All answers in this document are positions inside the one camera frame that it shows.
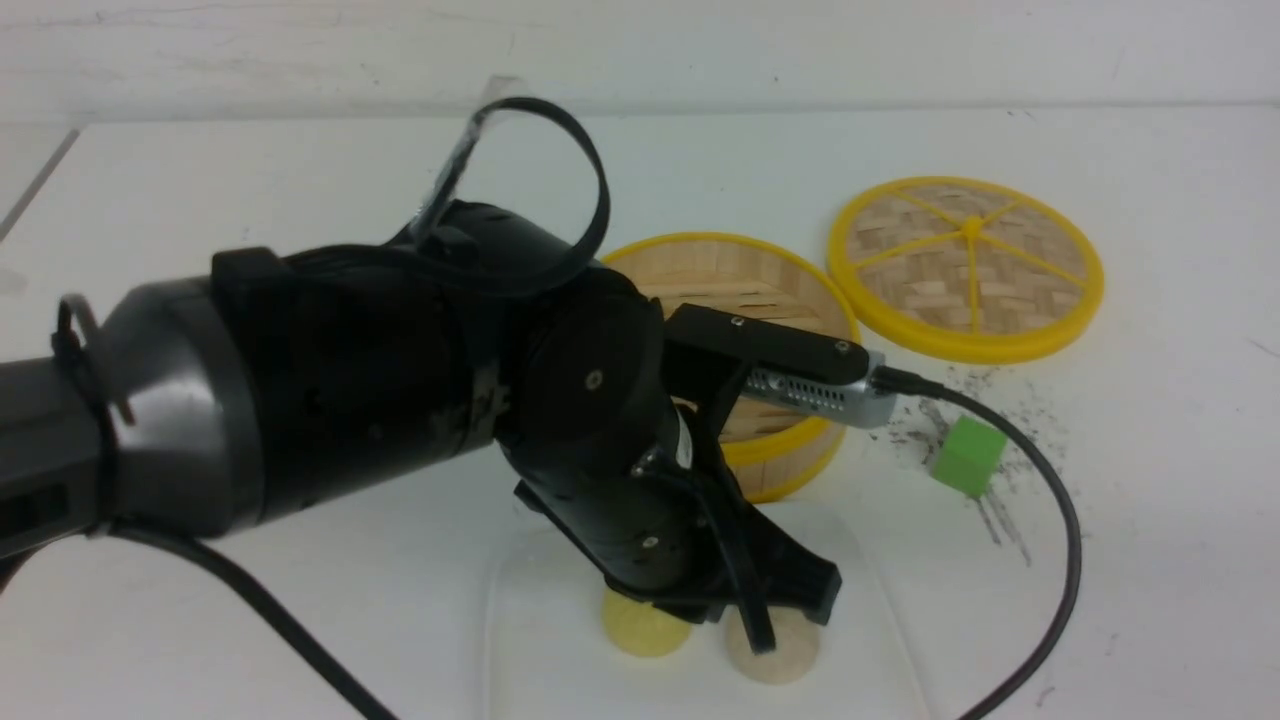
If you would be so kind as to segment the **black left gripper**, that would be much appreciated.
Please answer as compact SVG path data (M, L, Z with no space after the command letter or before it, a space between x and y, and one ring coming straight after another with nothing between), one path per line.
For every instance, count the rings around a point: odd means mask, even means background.
M771 609L827 626L838 568L746 501L708 439L608 439L513 447L517 496L545 515L626 598L716 623L755 656L777 650Z

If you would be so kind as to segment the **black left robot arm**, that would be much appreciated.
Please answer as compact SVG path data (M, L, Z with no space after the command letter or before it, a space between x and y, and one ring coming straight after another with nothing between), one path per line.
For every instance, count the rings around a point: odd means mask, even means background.
M498 445L516 496L614 592L687 623L827 624L842 585L745 500L718 437L771 351L817 338L685 304L497 208L422 246L220 252L95 325L64 297L46 357L3 365L3 579L102 532L219 575L314 665L328 652L206 539Z

